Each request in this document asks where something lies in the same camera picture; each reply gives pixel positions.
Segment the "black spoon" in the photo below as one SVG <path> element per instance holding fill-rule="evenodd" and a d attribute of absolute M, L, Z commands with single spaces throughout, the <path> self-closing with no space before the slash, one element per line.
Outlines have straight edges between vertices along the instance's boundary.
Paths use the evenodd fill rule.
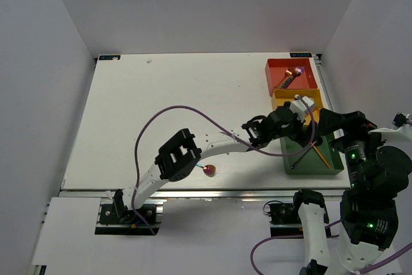
<path fill-rule="evenodd" d="M 323 143 L 323 138 L 319 137 L 311 143 L 310 147 L 290 166 L 291 169 L 295 169 L 302 159 L 309 153 L 315 146 L 320 146 Z"/>

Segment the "orange spoon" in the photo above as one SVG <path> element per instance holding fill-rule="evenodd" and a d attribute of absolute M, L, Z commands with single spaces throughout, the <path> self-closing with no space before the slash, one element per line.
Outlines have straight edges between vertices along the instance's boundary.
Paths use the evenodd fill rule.
<path fill-rule="evenodd" d="M 318 157 L 321 159 L 321 161 L 325 164 L 325 166 L 331 170 L 332 167 L 329 164 L 329 162 L 327 161 L 327 159 L 324 157 L 324 155 L 320 152 L 320 150 L 318 149 L 317 146 L 313 146 L 314 151 L 316 152 L 316 154 L 318 155 Z"/>

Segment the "gold fork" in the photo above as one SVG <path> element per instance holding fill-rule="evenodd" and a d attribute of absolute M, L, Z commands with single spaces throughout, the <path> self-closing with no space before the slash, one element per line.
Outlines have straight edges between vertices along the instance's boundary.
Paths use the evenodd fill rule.
<path fill-rule="evenodd" d="M 281 87 L 281 85 L 284 83 L 284 81 L 287 80 L 287 78 L 291 76 L 295 76 L 296 73 L 299 72 L 299 68 L 296 66 L 291 66 L 285 71 L 285 76 L 274 86 L 275 89 L 278 89 Z"/>

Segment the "purple fork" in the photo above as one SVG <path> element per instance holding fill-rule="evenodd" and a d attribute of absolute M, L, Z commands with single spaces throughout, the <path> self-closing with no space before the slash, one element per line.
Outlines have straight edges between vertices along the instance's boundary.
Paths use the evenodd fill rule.
<path fill-rule="evenodd" d="M 298 77 L 304 73 L 304 67 L 295 67 L 293 70 L 293 76 Z"/>

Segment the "iridescent rainbow spoon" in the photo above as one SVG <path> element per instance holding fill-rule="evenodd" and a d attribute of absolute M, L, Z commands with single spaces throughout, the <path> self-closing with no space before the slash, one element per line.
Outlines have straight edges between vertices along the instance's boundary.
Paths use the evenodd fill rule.
<path fill-rule="evenodd" d="M 197 164 L 196 166 L 199 167 L 203 171 L 203 173 L 209 177 L 213 177 L 215 175 L 216 167 L 214 165 L 208 164 L 208 165 L 203 166 L 203 165 Z"/>

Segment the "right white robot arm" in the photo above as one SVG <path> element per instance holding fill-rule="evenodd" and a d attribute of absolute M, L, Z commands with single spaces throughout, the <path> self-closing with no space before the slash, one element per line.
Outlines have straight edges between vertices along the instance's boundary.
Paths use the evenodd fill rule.
<path fill-rule="evenodd" d="M 411 141 L 411 116 L 398 113 L 393 125 L 378 128 L 359 111 L 320 110 L 320 135 L 343 132 L 331 145 L 345 156 L 350 188 L 340 202 L 335 254 L 328 250 L 323 195 L 308 189 L 295 193 L 290 213 L 303 228 L 301 274 L 364 274 L 391 245 L 398 229 L 395 197 L 408 187 L 411 159 L 389 143 Z"/>

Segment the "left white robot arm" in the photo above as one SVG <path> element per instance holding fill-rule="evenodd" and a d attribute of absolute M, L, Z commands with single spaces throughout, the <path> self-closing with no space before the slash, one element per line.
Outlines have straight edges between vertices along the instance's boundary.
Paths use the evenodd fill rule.
<path fill-rule="evenodd" d="M 264 153 L 271 141 L 283 137 L 308 147 L 315 129 L 305 129 L 304 122 L 312 114 L 312 108 L 311 100 L 297 96 L 269 115 L 254 117 L 242 124 L 239 131 L 220 126 L 215 134 L 196 136 L 187 128 L 179 130 L 160 147 L 152 166 L 145 173 L 136 173 L 133 187 L 116 191 L 114 215 L 120 223 L 132 222 L 152 194 L 169 182 L 188 177 L 200 160 L 226 153 Z"/>

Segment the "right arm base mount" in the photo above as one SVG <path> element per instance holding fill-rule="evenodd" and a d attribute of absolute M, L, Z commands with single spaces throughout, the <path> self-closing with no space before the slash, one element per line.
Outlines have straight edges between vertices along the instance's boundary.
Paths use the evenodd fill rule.
<path fill-rule="evenodd" d="M 294 213 L 292 203 L 271 200 L 263 206 L 263 213 L 269 217 L 271 237 L 303 237 L 301 220 Z"/>

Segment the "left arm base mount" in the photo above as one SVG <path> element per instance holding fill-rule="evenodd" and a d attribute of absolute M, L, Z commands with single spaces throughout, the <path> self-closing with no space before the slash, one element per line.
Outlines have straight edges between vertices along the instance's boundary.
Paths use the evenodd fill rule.
<path fill-rule="evenodd" d="M 162 218 L 162 206 L 158 204 L 145 204 L 136 210 L 153 230 L 150 231 L 144 221 L 131 210 L 126 210 L 124 216 L 119 218 L 113 204 L 101 204 L 95 235 L 117 235 L 117 236 L 154 236 L 160 229 Z"/>

